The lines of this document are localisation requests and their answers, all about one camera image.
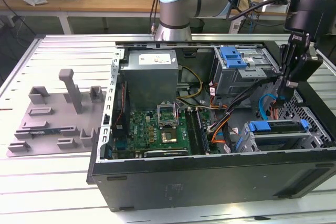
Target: wooden desk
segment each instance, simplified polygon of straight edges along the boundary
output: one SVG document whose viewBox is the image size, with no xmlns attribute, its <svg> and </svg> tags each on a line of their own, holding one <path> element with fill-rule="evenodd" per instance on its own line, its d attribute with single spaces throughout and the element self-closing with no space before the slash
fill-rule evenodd
<svg viewBox="0 0 336 224">
<path fill-rule="evenodd" d="M 48 4 L 38 6 L 30 6 L 23 0 L 6 0 L 6 2 L 18 15 L 58 17 L 64 33 L 72 34 L 68 17 L 149 17 L 153 0 L 48 0 Z M 240 7 L 246 9 L 247 1 L 242 0 Z M 0 1 L 0 15 L 13 15 L 2 1 Z M 283 15 L 263 13 L 263 16 L 269 19 L 279 17 L 281 19 Z M 103 19 L 103 23 L 104 27 L 107 27 L 106 19 Z"/>
</svg>

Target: yellow wire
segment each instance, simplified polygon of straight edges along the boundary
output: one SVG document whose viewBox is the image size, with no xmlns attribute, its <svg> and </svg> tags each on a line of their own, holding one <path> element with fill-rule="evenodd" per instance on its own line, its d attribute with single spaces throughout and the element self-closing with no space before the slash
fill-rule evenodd
<svg viewBox="0 0 336 224">
<path fill-rule="evenodd" d="M 185 69 L 189 70 L 191 73 L 193 73 L 193 75 L 196 76 L 196 78 L 200 82 L 200 85 L 199 85 L 199 90 L 195 94 L 190 94 L 190 95 L 186 95 L 184 97 L 177 97 L 177 98 L 192 98 L 192 97 L 196 97 L 196 96 L 198 96 L 201 93 L 202 88 L 203 88 L 203 83 L 202 83 L 200 77 L 193 70 L 191 70 L 190 68 L 185 67 L 185 66 L 182 66 L 182 69 L 183 68 L 185 68 Z"/>
<path fill-rule="evenodd" d="M 182 102 L 184 105 L 190 107 L 190 105 L 186 104 L 185 102 L 181 101 L 179 99 L 180 102 Z M 217 110 L 218 108 L 211 108 L 211 107 L 207 107 L 207 106 L 202 106 L 202 105 L 193 105 L 192 107 L 196 107 L 196 108 L 204 108 L 204 109 L 209 109 L 209 110 Z"/>
</svg>

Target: white table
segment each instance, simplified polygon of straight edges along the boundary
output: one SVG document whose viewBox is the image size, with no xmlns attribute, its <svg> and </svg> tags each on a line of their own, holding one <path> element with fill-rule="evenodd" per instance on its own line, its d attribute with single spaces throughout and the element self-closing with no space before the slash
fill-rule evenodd
<svg viewBox="0 0 336 224">
<path fill-rule="evenodd" d="M 275 40 L 288 35 L 195 35 L 202 40 Z M 32 86 L 64 92 L 58 80 L 61 68 L 73 68 L 81 90 L 106 87 L 113 41 L 151 40 L 148 35 L 47 36 L 34 40 L 7 81 L 0 88 L 0 223 L 243 223 L 266 216 L 263 223 L 332 223 L 336 221 L 336 177 L 301 199 L 244 202 L 112 213 L 96 185 L 87 185 L 90 153 L 7 158 L 7 145 L 30 102 Z M 333 77 L 326 66 L 316 77 Z"/>
</svg>

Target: wooden tabletop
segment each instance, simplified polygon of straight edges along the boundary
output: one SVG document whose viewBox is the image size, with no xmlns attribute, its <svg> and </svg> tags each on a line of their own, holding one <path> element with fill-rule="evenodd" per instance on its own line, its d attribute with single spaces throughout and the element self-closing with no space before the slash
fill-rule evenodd
<svg viewBox="0 0 336 224">
<path fill-rule="evenodd" d="M 68 11 L 68 12 L 150 12 L 153 0 L 48 0 L 48 4 L 31 6 L 23 0 L 6 0 L 13 10 Z M 241 9 L 248 7 L 242 0 Z M 0 10 L 7 9 L 0 2 Z"/>
</svg>

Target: slotted metal platform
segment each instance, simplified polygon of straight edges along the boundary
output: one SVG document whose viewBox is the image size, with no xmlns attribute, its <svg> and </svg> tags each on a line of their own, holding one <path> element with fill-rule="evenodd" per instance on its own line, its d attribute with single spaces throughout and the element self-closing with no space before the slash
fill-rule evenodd
<svg viewBox="0 0 336 224">
<path fill-rule="evenodd" d="M 195 40 L 274 40 L 288 35 L 195 35 Z M 64 92 L 61 68 L 72 68 L 81 91 L 106 90 L 115 41 L 150 41 L 148 35 L 47 36 L 34 40 L 0 88 L 0 223 L 270 223 L 336 222 L 336 177 L 301 199 L 112 213 L 96 185 L 87 185 L 90 153 L 7 158 L 6 151 L 30 102 L 32 86 Z M 309 83 L 336 113 L 335 70 L 326 62 Z"/>
</svg>

